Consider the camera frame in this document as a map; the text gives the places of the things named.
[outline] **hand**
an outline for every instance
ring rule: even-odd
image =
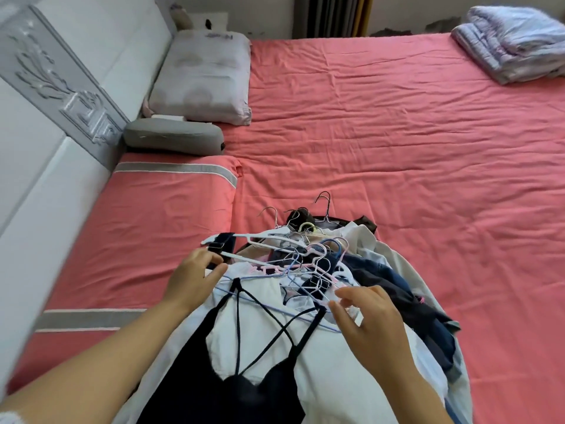
[[[205,276],[204,270],[210,263],[217,266]],[[204,303],[226,270],[228,265],[218,254],[203,248],[194,250],[171,275],[162,303],[171,304],[185,316],[189,315]]]
[[[382,287],[343,287],[335,295],[341,298],[339,304],[329,303],[335,322],[353,355],[379,385],[418,372],[402,317]],[[344,309],[352,305],[363,314],[360,326]]]

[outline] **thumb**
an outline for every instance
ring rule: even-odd
[[[359,335],[361,329],[357,326],[357,324],[355,324],[355,321],[353,321],[345,308],[339,303],[329,301],[328,305],[332,311],[333,317],[335,318],[337,327],[340,328],[342,335],[349,344]]]
[[[213,288],[218,283],[218,281],[220,281],[220,279],[223,277],[223,275],[227,270],[228,270],[228,264],[220,263],[218,266],[214,268],[212,272],[208,274],[206,278],[204,278],[204,280],[206,281],[206,283],[210,284]]]

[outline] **pillowcase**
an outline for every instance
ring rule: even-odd
[[[155,82],[149,108],[198,122],[249,125],[251,42],[243,34],[180,31]]]
[[[230,231],[240,177],[231,156],[123,155],[63,265],[8,392],[155,305],[182,259],[202,240]]]
[[[124,141],[133,148],[178,151],[198,156],[221,155],[224,134],[211,123],[137,119],[126,125]]]

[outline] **forearm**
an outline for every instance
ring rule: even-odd
[[[27,424],[110,423],[186,312],[159,304],[8,397]]]
[[[381,384],[399,424],[453,424],[439,396],[415,368]]]

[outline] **right hand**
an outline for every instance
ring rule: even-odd
[[[335,295],[341,299],[329,303],[335,322],[353,355],[379,385],[417,372],[402,317],[382,287],[342,287]],[[344,309],[352,305],[363,314],[360,326]]]

